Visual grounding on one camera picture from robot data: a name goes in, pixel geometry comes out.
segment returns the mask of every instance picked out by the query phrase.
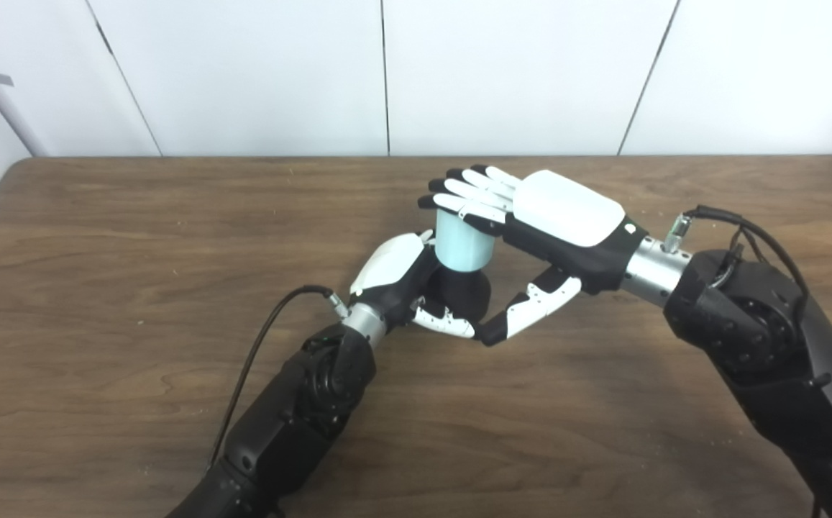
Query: white finger segment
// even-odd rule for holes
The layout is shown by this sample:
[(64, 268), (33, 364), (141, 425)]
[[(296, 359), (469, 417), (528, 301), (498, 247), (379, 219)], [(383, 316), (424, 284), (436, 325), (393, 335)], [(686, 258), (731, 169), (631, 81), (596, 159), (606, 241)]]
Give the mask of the white finger segment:
[(464, 183), (464, 181), (449, 178), (444, 181), (444, 187), (453, 194), (463, 196), (468, 200), (473, 200), (488, 206), (494, 206), (496, 209), (501, 209), (506, 212), (511, 212), (511, 198), (503, 198), (492, 191), (483, 191), (471, 184)]

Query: robotic hand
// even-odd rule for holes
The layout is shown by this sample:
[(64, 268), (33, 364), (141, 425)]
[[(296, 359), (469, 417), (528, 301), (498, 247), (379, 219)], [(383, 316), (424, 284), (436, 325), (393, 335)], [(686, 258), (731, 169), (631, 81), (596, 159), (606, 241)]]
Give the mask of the robotic hand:
[(415, 302), (439, 265), (431, 236), (429, 230), (384, 242), (352, 283), (349, 307), (315, 286), (285, 299), (280, 308), (295, 293), (318, 291), (340, 322), (312, 335), (285, 362), (229, 431), (223, 455), (212, 455), (204, 478), (168, 518), (281, 515), (278, 500), (313, 473), (373, 380), (373, 348), (413, 318)]
[[(761, 436), (784, 450), (832, 518), (832, 324), (786, 250), (725, 210), (682, 213), (666, 239), (648, 236), (613, 200), (551, 171), (518, 180), (498, 168), (448, 171), (423, 209), (456, 215), (478, 232), (580, 279), (591, 294), (622, 288), (662, 308), (676, 337), (701, 348)], [(727, 250), (679, 249), (694, 219), (738, 227)], [(744, 236), (757, 256), (741, 256)], [(761, 254), (760, 238), (790, 276)]]

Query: wooden table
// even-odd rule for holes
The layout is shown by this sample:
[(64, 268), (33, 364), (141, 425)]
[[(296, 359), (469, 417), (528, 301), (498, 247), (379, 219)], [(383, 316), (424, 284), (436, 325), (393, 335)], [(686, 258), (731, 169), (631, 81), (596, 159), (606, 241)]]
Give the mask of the wooden table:
[[(832, 318), (832, 157), (27, 160), (0, 185), (0, 516), (162, 517), (202, 474), (252, 338), (294, 286), (343, 291), (424, 230), (426, 182), (551, 168), (662, 235), (728, 207), (780, 238)], [(700, 223), (685, 248), (725, 245)], [(543, 265), (498, 246), (495, 308)], [(286, 309), (246, 389), (332, 321)], [(405, 328), (288, 516), (805, 516), (810, 494), (704, 355), (623, 293), (507, 343)]]

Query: fingertip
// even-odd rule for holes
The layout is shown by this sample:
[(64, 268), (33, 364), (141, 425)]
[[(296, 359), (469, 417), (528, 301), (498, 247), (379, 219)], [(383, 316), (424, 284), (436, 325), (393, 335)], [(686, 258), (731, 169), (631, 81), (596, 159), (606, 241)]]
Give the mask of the fingertip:
[(449, 193), (450, 190), (444, 186), (445, 181), (447, 181), (446, 178), (436, 178), (429, 181), (429, 190), (432, 191), (432, 193)]
[(419, 198), (418, 202), (420, 209), (438, 209), (438, 204), (435, 203), (434, 194), (426, 194)]
[(445, 176), (464, 181), (464, 170), (462, 168), (449, 168), (448, 173), (445, 173)]

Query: wire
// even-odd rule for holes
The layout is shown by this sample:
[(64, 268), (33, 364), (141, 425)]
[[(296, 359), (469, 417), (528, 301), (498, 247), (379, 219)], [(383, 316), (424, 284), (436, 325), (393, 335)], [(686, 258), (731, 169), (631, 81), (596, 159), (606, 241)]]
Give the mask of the wire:
[(803, 321), (806, 305), (809, 303), (809, 286), (806, 284), (806, 279), (803, 278), (803, 273), (800, 272), (796, 263), (793, 262), (793, 258), (790, 257), (790, 254), (787, 253), (783, 246), (781, 246), (773, 236), (768, 234), (766, 230), (751, 221), (744, 219), (744, 217), (735, 214), (734, 212), (729, 212), (728, 210), (714, 209), (714, 207), (711, 206), (701, 205), (696, 207), (696, 209), (685, 212), (685, 216), (697, 217), (698, 219), (714, 219), (715, 221), (723, 221), (725, 223), (731, 223), (732, 225), (738, 225), (742, 229), (741, 233), (745, 235), (745, 239), (747, 239), (748, 243), (752, 245), (751, 249), (754, 250), (755, 253), (760, 252), (760, 249), (757, 248), (756, 242), (752, 243), (754, 236), (751, 236), (751, 238), (748, 237), (751, 234), (761, 238), (767, 246), (770, 246), (771, 250), (773, 250), (775, 255), (777, 255), (777, 258), (780, 259), (784, 266), (787, 266), (790, 275), (793, 277), (793, 281), (796, 283), (798, 288), (800, 288), (801, 296), (796, 303), (796, 308), (793, 309), (793, 322), (796, 325), (797, 333), (801, 334), (803, 331), (801, 331), (800, 324)]
[(249, 354), (246, 356), (246, 360), (244, 361), (244, 367), (242, 367), (242, 371), (240, 371), (240, 377), (237, 378), (237, 386), (234, 387), (234, 393), (231, 395), (231, 402), (227, 404), (227, 410), (224, 411), (224, 419), (221, 421), (221, 429), (218, 430), (218, 437), (214, 440), (214, 448), (211, 450), (211, 457), (208, 459), (208, 466), (205, 468), (205, 471), (208, 472), (211, 470), (211, 467), (214, 465), (214, 462), (218, 460), (218, 452), (221, 450), (221, 445), (224, 442), (224, 436), (227, 434), (227, 427), (231, 424), (231, 417), (234, 416), (234, 409), (236, 409), (237, 401), (240, 399), (240, 393), (242, 391), (242, 387), (246, 383), (246, 377), (249, 375), (250, 367), (252, 367), (252, 361), (255, 359), (255, 353), (259, 352), (259, 345), (262, 344), (263, 338), (265, 338), (265, 334), (268, 332), (268, 328), (272, 327), (272, 324), (275, 322), (275, 318), (278, 318), (278, 314), (281, 313), (281, 309), (284, 309), (285, 306), (288, 305), (288, 302), (291, 302), (291, 299), (297, 297), (297, 295), (301, 295), (301, 293), (319, 293), (323, 295), (324, 298), (329, 298), (333, 291), (326, 286), (318, 286), (318, 285), (305, 285), (301, 286), (300, 288), (295, 289), (285, 295), (275, 308), (272, 309), (271, 314), (268, 315), (268, 320), (265, 321), (265, 324), (262, 324), (262, 328), (259, 329), (259, 334), (255, 338), (255, 341), (252, 342), (252, 347), (249, 350)]

